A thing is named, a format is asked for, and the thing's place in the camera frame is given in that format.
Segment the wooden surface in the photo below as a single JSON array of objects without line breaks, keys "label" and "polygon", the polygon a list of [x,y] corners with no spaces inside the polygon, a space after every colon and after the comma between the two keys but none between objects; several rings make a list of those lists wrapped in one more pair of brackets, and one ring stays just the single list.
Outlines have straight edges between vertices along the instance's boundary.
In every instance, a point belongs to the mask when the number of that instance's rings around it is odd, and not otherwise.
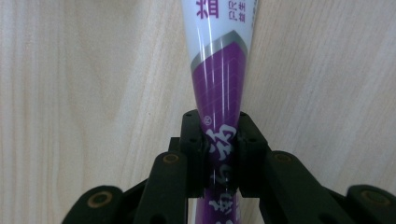
[{"label": "wooden surface", "polygon": [[[242,110],[272,149],[396,194],[396,1],[261,0],[255,30]],[[0,0],[0,43],[0,223],[137,184],[195,108],[178,0]]]}]

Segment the cosmetic tube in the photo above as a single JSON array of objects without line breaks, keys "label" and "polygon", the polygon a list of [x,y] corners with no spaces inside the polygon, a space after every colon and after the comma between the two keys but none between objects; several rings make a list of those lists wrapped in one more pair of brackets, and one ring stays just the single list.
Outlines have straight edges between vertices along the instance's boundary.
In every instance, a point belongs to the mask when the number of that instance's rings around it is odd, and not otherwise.
[{"label": "cosmetic tube", "polygon": [[192,84],[209,142],[210,175],[196,224],[238,224],[234,186],[236,135],[258,0],[181,0]]}]

